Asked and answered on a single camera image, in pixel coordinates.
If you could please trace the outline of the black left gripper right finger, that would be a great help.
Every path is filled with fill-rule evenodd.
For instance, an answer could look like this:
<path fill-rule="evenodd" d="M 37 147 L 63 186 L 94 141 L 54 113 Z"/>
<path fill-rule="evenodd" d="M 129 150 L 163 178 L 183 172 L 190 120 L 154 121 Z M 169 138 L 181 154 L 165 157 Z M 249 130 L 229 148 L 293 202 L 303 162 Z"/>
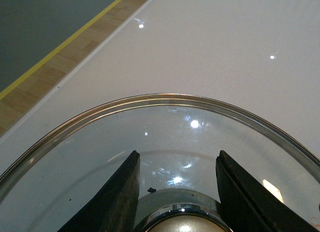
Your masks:
<path fill-rule="evenodd" d="M 224 150 L 215 163 L 222 218 L 235 232 L 314 232 Z"/>

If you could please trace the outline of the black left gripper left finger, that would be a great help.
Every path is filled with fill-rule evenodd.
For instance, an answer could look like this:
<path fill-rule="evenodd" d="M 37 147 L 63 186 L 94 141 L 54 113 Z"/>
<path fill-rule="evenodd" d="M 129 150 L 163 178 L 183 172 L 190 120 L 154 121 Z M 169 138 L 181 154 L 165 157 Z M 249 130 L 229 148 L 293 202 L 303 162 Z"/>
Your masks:
<path fill-rule="evenodd" d="M 60 232 L 131 232 L 140 191 L 140 154 L 133 151 Z"/>

